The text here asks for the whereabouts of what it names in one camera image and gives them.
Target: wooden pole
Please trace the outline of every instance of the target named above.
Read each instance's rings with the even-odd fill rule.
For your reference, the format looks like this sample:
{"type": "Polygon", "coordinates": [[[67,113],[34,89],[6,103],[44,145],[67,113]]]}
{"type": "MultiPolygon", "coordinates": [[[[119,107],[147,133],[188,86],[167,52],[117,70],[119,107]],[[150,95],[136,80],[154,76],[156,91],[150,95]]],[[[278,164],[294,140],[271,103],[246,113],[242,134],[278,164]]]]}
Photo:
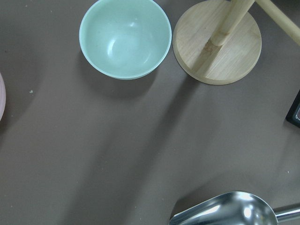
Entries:
{"type": "Polygon", "coordinates": [[[215,46],[222,46],[253,3],[254,0],[231,0],[231,8],[225,19],[212,34],[210,38],[211,43],[215,46]]]}
{"type": "Polygon", "coordinates": [[[294,24],[277,6],[270,0],[255,0],[257,4],[289,35],[300,45],[300,29],[294,24]]]}

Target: brown table surface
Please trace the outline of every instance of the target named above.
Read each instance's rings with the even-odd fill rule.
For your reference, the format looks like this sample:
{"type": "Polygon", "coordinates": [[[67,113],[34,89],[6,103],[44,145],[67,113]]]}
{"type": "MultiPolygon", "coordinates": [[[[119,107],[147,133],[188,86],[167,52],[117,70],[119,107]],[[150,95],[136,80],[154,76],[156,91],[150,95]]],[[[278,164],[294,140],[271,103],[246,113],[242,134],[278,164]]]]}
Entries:
{"type": "MultiPolygon", "coordinates": [[[[300,129],[285,121],[300,47],[256,3],[257,65],[213,86],[188,76],[172,48],[137,80],[96,71],[78,41],[94,2],[0,1],[1,225],[166,225],[231,190],[273,208],[300,202],[300,129]]],[[[199,1],[156,2],[174,30],[199,1]]],[[[298,0],[274,2],[300,25],[298,0]]]]}

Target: stainless steel scoop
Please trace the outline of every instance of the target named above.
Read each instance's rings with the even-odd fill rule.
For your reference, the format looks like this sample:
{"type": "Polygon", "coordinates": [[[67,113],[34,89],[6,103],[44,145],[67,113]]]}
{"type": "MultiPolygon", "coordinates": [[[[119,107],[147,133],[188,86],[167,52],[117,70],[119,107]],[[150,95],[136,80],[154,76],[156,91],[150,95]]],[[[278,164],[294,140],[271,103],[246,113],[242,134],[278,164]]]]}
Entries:
{"type": "Polygon", "coordinates": [[[233,191],[176,214],[169,225],[277,225],[297,218],[300,204],[273,210],[254,194],[233,191]]]}

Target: round wooden base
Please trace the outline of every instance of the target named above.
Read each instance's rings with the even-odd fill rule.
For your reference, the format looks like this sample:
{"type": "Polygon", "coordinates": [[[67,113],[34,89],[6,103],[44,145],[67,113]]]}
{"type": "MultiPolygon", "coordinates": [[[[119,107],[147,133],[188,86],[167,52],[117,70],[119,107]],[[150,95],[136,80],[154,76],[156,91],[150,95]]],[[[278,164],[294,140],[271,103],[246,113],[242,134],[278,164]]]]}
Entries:
{"type": "Polygon", "coordinates": [[[262,37],[254,18],[243,17],[222,46],[210,37],[228,14],[231,3],[207,0],[188,9],[178,20],[173,49],[180,66],[193,78],[208,84],[229,84],[245,75],[257,63],[262,37]]]}

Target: bowl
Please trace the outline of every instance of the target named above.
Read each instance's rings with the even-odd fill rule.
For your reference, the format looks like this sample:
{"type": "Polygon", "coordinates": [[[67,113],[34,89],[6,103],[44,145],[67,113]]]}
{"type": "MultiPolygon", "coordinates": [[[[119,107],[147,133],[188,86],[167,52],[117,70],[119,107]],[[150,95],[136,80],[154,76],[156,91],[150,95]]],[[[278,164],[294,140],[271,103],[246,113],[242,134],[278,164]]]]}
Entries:
{"type": "Polygon", "coordinates": [[[172,39],[168,17],[153,0],[99,0],[84,15],[79,42],[87,61],[123,80],[152,72],[172,39]]]}
{"type": "Polygon", "coordinates": [[[6,101],[5,86],[4,86],[3,78],[0,74],[0,120],[4,112],[5,101],[6,101]]]}

